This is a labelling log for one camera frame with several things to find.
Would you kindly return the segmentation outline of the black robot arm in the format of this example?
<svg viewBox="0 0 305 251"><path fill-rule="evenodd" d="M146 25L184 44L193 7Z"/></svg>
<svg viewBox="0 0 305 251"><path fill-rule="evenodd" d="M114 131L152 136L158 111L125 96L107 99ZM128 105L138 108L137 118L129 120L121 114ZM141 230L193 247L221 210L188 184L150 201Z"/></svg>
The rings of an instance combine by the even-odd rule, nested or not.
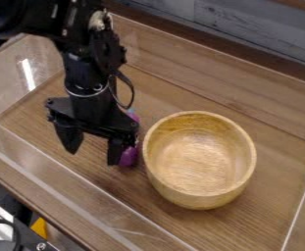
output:
<svg viewBox="0 0 305 251"><path fill-rule="evenodd" d="M0 47L19 34L53 41L65 66L66 97L46 101L63 147L77 153L85 135L107 139L107 164L130 167L138 158L140 119L118 98L130 83L121 66L126 48L102 0L0 0Z"/></svg>

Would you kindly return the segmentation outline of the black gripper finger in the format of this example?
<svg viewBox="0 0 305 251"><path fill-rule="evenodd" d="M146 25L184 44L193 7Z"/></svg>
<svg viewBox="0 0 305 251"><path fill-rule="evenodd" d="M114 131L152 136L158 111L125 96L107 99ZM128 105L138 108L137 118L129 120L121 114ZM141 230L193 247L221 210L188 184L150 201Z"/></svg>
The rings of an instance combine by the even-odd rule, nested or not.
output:
<svg viewBox="0 0 305 251"><path fill-rule="evenodd" d="M85 140L85 133L77 123L55 122L55 131L67 152L75 154Z"/></svg>
<svg viewBox="0 0 305 251"><path fill-rule="evenodd" d="M125 144L121 138L110 138L107 140L107 165L117 166L120 164Z"/></svg>

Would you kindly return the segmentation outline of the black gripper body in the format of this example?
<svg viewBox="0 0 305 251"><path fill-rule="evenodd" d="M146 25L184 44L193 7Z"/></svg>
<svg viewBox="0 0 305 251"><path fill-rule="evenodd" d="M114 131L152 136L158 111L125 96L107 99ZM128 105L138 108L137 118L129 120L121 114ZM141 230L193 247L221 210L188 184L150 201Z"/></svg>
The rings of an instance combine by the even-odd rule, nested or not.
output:
<svg viewBox="0 0 305 251"><path fill-rule="evenodd" d="M136 122L118 104L117 87L106 85L87 95L71 93L67 97L51 97L46 101L49 120L77 123L83 133L103 138L121 138L125 146L138 140Z"/></svg>

